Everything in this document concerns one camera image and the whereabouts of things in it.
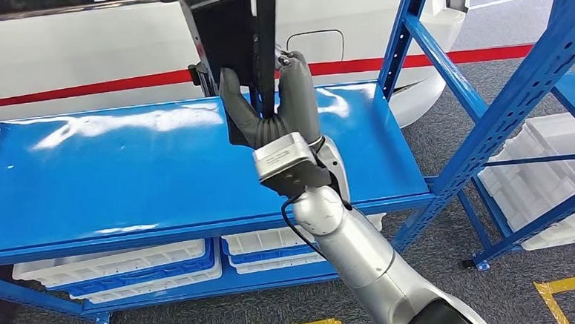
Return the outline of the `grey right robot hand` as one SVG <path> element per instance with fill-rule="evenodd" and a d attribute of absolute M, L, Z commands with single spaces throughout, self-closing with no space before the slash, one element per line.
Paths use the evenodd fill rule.
<path fill-rule="evenodd" d="M 285 52 L 281 58 L 279 107 L 269 119 L 259 117 L 243 97 L 237 74 L 231 68 L 220 69 L 218 91 L 233 145 L 256 150 L 291 132 L 298 132 L 309 145 L 321 138 L 318 105 L 307 62 L 299 51 Z"/>

